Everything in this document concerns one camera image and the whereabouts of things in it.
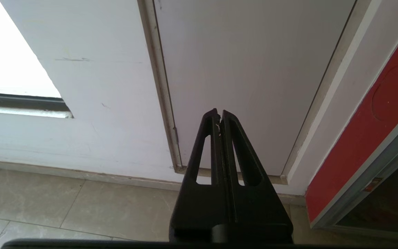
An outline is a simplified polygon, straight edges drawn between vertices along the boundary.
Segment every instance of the gray metal frame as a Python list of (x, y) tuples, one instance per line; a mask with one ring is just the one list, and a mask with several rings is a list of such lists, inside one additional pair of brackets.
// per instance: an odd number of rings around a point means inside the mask
[(70, 112), (62, 98), (1, 93), (0, 107)]

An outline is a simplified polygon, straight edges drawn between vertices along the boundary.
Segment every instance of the black plastic object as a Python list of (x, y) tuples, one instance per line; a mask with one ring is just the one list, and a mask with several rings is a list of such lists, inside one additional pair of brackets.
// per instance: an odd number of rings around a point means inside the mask
[(63, 239), (17, 239), (4, 244), (2, 249), (329, 249), (351, 246), (308, 246), (287, 244), (260, 244), (260, 243), (172, 243), (172, 242), (137, 242), (137, 241), (90, 241), (90, 240), (63, 240)]
[[(196, 182), (211, 137), (211, 185)], [(238, 182), (234, 150), (244, 186)], [(171, 242), (292, 244), (293, 225), (239, 120), (216, 109), (202, 117), (170, 221)]]

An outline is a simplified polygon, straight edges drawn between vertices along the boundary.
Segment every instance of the tile floor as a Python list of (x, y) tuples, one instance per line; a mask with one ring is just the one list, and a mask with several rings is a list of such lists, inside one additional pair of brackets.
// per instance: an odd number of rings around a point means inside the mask
[[(0, 248), (15, 238), (167, 241), (177, 192), (0, 170)], [(306, 208), (284, 205), (296, 244), (398, 246), (310, 230)]]

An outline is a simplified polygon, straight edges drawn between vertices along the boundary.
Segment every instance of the white door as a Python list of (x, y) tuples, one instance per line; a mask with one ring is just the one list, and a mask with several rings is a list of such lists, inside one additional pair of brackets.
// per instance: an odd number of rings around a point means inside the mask
[(353, 4), (155, 1), (182, 164), (202, 115), (217, 108), (239, 118), (267, 173), (281, 175)]

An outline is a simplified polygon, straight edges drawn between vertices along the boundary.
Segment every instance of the bright window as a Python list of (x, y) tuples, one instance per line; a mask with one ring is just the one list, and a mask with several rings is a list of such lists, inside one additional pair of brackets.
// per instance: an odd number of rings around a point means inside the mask
[(0, 93), (61, 98), (1, 3)]

